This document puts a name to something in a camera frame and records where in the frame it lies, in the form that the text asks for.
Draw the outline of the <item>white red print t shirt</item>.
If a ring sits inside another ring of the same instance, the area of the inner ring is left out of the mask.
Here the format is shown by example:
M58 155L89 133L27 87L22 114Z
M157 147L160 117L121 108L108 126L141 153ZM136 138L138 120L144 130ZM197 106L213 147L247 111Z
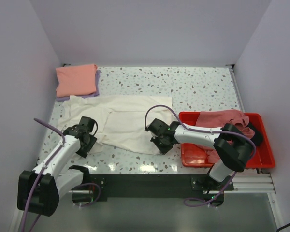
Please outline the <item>white red print t shirt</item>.
M57 128L64 130L78 124L82 116L97 121L97 142L127 151L157 155L160 151L150 141L145 124L155 118L170 124L171 112L162 106L172 106L172 98L165 96L112 95L83 99L71 96L63 103L64 114Z

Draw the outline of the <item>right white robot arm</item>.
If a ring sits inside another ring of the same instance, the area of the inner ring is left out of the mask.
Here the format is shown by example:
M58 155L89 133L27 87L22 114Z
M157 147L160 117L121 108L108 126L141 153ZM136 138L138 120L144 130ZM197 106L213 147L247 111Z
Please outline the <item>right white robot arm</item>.
M145 126L152 134L151 142L162 154L169 152L175 144L194 144L214 149L219 161L206 177L209 189L216 190L224 179L232 173L243 172L248 161L255 155L256 146L232 124L222 128L203 128L173 121L166 124L154 119Z

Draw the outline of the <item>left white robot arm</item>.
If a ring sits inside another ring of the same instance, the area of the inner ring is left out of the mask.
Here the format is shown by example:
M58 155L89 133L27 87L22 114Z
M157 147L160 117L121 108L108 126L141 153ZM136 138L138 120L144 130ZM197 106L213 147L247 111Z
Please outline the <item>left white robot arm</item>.
M67 172L63 169L75 154L85 158L96 142L98 123L90 117L81 117L78 124L64 131L35 119L60 136L50 154L31 171L23 171L18 179L17 208L25 214L51 216L59 200L73 188L87 189L91 178L89 169L72 165Z

